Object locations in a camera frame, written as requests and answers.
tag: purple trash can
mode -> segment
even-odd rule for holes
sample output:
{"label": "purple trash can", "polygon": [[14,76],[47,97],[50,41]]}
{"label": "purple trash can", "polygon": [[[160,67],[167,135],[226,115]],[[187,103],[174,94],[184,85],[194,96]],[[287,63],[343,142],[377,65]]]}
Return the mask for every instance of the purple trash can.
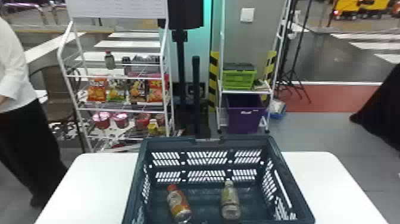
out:
{"label": "purple trash can", "polygon": [[229,94],[226,97],[228,133],[256,133],[265,107],[257,94]]}

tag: white sign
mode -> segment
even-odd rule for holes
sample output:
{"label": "white sign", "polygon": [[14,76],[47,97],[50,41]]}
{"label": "white sign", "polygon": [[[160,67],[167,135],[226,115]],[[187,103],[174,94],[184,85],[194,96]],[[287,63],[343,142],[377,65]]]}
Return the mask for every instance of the white sign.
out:
{"label": "white sign", "polygon": [[167,0],[66,0],[71,18],[166,18]]}

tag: small bottle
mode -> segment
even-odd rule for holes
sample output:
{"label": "small bottle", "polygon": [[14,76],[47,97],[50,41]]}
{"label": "small bottle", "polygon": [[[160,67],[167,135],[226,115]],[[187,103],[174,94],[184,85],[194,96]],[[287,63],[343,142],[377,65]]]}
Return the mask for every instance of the small bottle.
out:
{"label": "small bottle", "polygon": [[238,192],[230,180],[225,181],[225,188],[222,190],[221,213],[224,221],[229,223],[238,222],[241,216]]}
{"label": "small bottle", "polygon": [[115,68],[115,59],[111,51],[105,51],[104,61],[106,68],[110,70]]}
{"label": "small bottle", "polygon": [[178,224],[187,223],[192,218],[192,211],[185,195],[175,184],[169,185],[167,190],[167,201],[175,222]]}

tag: tripod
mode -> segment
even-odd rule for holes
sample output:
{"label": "tripod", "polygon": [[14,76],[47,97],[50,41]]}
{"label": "tripod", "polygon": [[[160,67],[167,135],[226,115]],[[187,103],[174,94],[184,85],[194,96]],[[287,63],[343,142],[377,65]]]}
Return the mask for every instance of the tripod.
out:
{"label": "tripod", "polygon": [[[289,29],[288,28],[289,21],[290,21],[290,24],[293,23],[293,18],[294,18],[297,3],[298,3],[298,0],[296,0],[290,6],[290,16],[289,16],[289,18],[287,18],[287,21],[286,21],[287,29]],[[302,26],[302,30],[300,33],[299,43],[297,45],[297,49],[296,49],[296,53],[295,53],[295,59],[292,64],[292,68],[286,73],[284,73],[284,69],[285,69],[285,65],[286,65],[286,61],[287,61],[287,57],[288,57],[289,46],[290,46],[291,40],[288,37],[285,37],[285,39],[284,39],[284,46],[285,46],[284,53],[283,53],[284,60],[279,68],[279,77],[278,77],[278,84],[277,84],[277,97],[279,97],[279,93],[284,90],[288,90],[289,93],[292,95],[293,93],[290,90],[290,88],[293,88],[295,90],[295,92],[299,95],[300,99],[303,99],[303,96],[300,94],[299,91],[303,91],[305,96],[307,97],[309,103],[311,103],[311,98],[308,95],[307,91],[305,90],[303,84],[301,83],[301,80],[300,80],[299,76],[297,75],[295,69],[296,69],[297,59],[299,57],[299,53],[300,53],[300,49],[301,49],[301,43],[302,43],[303,37],[304,37],[305,25],[307,24],[308,17],[310,15],[311,3],[312,3],[312,0],[308,0],[307,12],[305,13],[303,26]],[[293,78],[295,78],[296,81],[299,83],[298,86],[293,84]]]}

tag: green basket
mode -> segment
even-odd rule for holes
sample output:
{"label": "green basket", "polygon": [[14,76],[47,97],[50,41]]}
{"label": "green basket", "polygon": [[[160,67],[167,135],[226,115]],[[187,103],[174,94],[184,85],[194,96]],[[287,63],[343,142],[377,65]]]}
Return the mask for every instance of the green basket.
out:
{"label": "green basket", "polygon": [[256,74],[257,70],[251,64],[227,63],[223,72],[224,89],[250,90]]}

